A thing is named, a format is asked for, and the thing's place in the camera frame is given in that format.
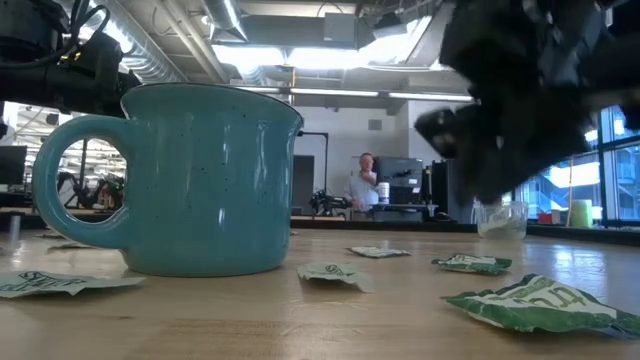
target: exposed pipe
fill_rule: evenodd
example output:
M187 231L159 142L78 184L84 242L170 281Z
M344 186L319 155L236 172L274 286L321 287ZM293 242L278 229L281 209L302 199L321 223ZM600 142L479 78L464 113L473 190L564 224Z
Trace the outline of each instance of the exposed pipe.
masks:
M249 41L240 24L240 8L235 0L202 0L202 5L215 27L244 42Z
M182 9L182 7L180 7L180 5L178 5L175 0L164 0L164 2L169 5L169 8L171 9L172 14L176 17L176 20L182 23L189 34L191 34L191 39L196 43L200 50L202 50L202 53L207 58L207 60L209 60L209 63L211 63L216 72L220 75L223 82L228 83L229 79L227 77L227 74L225 73L222 64L218 60L218 57L213 52L211 44L207 44L204 40L202 40L200 31L196 29L195 26L193 26L193 24L189 20L189 17L184 12L184 9Z
M57 2L67 13L71 13L74 0L57 0ZM132 70L143 83L187 81L187 77L178 70L178 67L117 0L93 0L93 3L104 5L111 11L109 26L119 30L126 40L133 44L128 56L122 60L122 65ZM86 26L95 30L100 26L103 18L103 13L98 12Z
M207 75L211 77L211 80L213 80L213 82L215 83L224 83L225 82L224 79L220 76L220 74L218 74L216 69L213 68L213 65L211 65L211 63L207 61L207 59L205 59L205 57L200 53L200 51L195 47L195 45L193 45L193 42L191 42L191 39L189 39L187 34L180 27L180 24L178 24L178 22L173 17L173 15L171 15L171 13L169 12L169 9L167 9L164 2L162 0L155 0L155 4L160 15L164 16L165 19L169 22L169 25L171 25L171 28L173 29L173 31L176 32L180 40L182 40L182 42L187 47L187 49L189 49L189 51L193 54L193 57L196 58L196 60L198 61L200 66L202 66L202 68L207 73Z

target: man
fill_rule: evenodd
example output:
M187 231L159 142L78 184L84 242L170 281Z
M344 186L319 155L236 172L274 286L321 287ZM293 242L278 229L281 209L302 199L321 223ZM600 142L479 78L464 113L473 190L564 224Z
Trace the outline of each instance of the man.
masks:
M373 155L364 153L360 155L360 171L349 178L345 197L351 201L354 210L352 220L367 218L365 213L371 209L371 205L378 203L376 186L376 173L373 168Z

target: mug handle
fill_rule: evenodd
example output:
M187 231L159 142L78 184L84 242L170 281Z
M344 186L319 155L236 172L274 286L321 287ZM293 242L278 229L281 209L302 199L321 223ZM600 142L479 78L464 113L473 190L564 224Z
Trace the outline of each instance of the mug handle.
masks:
M135 121L110 116L82 116L56 128L42 144L33 164L33 195L40 216L60 234L90 246L123 249L129 228L127 204L109 219L100 223L87 223L73 217L58 197L56 179L64 151L76 141L99 138L114 145L132 166L135 161Z

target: teal mug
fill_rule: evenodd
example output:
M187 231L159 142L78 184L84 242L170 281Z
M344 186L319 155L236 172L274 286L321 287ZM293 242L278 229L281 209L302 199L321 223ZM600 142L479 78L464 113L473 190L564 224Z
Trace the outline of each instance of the teal mug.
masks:
M121 250L130 269L229 276L273 269L289 245L293 143L302 117L271 97L225 86L159 84L122 98L128 119L59 126L33 169L44 221L83 244ZM91 224L61 204L55 180L72 143L99 138L127 161L124 205Z

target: white shirt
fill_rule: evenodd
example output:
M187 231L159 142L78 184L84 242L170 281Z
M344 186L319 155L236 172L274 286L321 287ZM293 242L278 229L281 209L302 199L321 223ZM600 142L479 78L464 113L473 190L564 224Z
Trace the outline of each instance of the white shirt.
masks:
M369 175L377 178L377 174L370 171ZM364 205L375 205L378 203L378 192L376 187L360 176L360 172L351 175L347 183L345 197L349 201L358 200ZM364 210L369 210L371 206L366 206Z

